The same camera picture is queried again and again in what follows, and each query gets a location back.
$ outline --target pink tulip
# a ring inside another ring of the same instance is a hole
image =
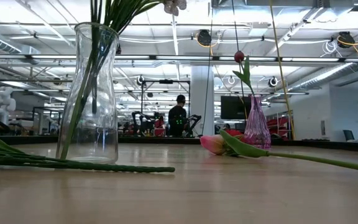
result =
[[[224,140],[220,134],[215,134],[213,136],[202,136],[200,141],[201,145],[213,154],[221,155],[226,152],[226,149],[223,148]]]

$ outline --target red object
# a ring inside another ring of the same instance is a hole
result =
[[[241,133],[240,131],[236,129],[225,129],[224,131],[230,134],[231,136],[241,136],[239,140],[244,142],[244,134]]]
[[[157,120],[154,122],[154,135],[158,137],[164,137],[165,129],[163,129],[164,121]]]
[[[240,50],[234,54],[234,60],[237,63],[241,63],[244,60],[244,57],[245,57],[244,53],[242,53]]]
[[[242,135],[242,133],[238,130],[235,129],[225,129],[225,132],[227,132],[228,134],[230,134],[231,136],[237,136],[237,135]]]
[[[270,134],[278,134],[283,139],[287,138],[285,137],[286,134],[289,133],[286,127],[286,124],[289,122],[287,117],[283,118],[275,118],[267,121],[267,126]]]

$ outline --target table surface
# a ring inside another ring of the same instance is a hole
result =
[[[55,155],[55,144],[17,146]],[[274,147],[358,163],[358,152]],[[118,164],[172,174],[0,168],[0,223],[358,223],[358,170],[197,145],[120,144]]]

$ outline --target glass vase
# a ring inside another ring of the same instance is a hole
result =
[[[251,110],[244,132],[244,142],[260,149],[270,149],[271,138],[260,98],[251,96],[251,102]]]
[[[76,72],[60,127],[56,157],[112,164],[118,158],[112,78],[118,34],[84,22],[75,27]]]

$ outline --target person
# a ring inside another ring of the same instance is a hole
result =
[[[186,103],[186,97],[178,95],[177,105],[170,109],[168,114],[169,133],[172,136],[180,137],[182,135],[184,125],[183,120],[186,118],[186,110],[183,108]]]
[[[230,124],[224,124],[223,130],[230,129]]]

